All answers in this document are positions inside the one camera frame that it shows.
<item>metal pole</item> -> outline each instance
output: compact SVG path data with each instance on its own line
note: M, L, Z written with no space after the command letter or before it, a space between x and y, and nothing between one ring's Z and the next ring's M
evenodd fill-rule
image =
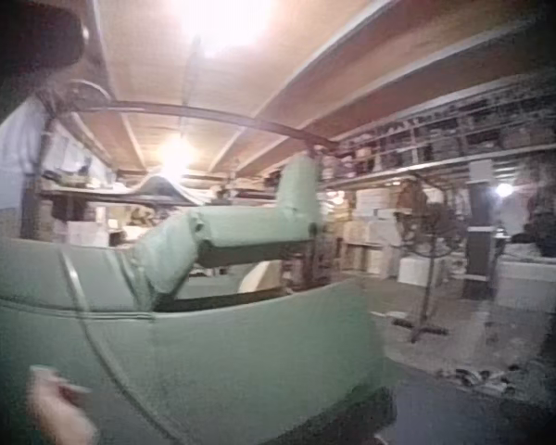
M253 128L262 130L263 132L281 134L305 141L311 145L325 146L331 150L336 150L339 143L308 133L302 130L288 127L280 123L264 121L261 119L253 119L239 114L228 113L226 111L218 111L216 109L188 107L185 105L156 104L148 102L129 102L129 101L112 101L103 105L81 105L73 111L81 113L98 113L106 111L117 111L119 113L142 113L142 114L158 114L163 116L178 116L192 119L202 119L205 121L216 121L229 123L240 127Z

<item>green fabric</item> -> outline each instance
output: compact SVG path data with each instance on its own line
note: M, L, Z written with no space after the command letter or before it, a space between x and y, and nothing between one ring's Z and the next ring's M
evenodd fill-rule
M276 209L196 210L129 252L0 239L0 419L9 443L41 443L24 404L34 364L93 391L88 415L112 444L262 444L385 386L383 348L351 283L153 311L190 298L196 261L280 258L310 239L319 223L314 174L310 159L297 158ZM208 284L225 292L244 272Z
M83 319L122 370L121 381L171 420L179 443L264 443L355 388L369 397L386 383L382 346L350 283L217 310ZM104 443L172 443L115 384L81 325L72 310L0 299L0 415L16 437L10 443L33 443L20 402L32 364L54 366L92 389L87 411Z
M317 167L296 156L284 168L275 208L203 207L169 218L141 238L131 263L154 289L151 307L177 291L195 262L205 267L285 258L321 223Z

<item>fan stand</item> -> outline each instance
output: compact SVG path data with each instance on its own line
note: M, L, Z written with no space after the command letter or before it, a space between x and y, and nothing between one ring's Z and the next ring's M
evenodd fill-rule
M412 322L411 320L407 320L405 318L395 318L393 321L393 324L395 326L401 326L411 329L410 343L416 343L416 341L418 341L418 339L420 338L420 334L422 332L426 332L428 334L436 334L438 336L449 335L449 330L447 328L430 324L428 321L428 307L430 306L433 275L435 272L435 246L436 235L431 235L428 275L426 277L426 286L424 288L422 307L420 309L418 320Z

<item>white cooler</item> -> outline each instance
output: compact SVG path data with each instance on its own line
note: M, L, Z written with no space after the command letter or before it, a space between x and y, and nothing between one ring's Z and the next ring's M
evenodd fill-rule
M556 310L556 264L500 261L496 303L515 309Z
M406 257L399 262L398 281L407 285L426 286L428 280L428 265L430 259L423 257ZM438 286L443 281L445 259L435 259L432 286Z

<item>standing fan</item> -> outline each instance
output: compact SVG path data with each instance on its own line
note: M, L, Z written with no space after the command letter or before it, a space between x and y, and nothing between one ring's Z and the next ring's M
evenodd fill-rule
M413 172L413 178L404 180L396 205L396 220L401 238L400 247L428 259L428 275L423 300L415 321L395 319L394 324L411 329L410 342L414 343L422 332L448 335L446 328L429 322L430 300L436 259L457 250L465 238L465 206L453 184L441 178L425 178ZM442 202L428 199L424 185L441 192Z

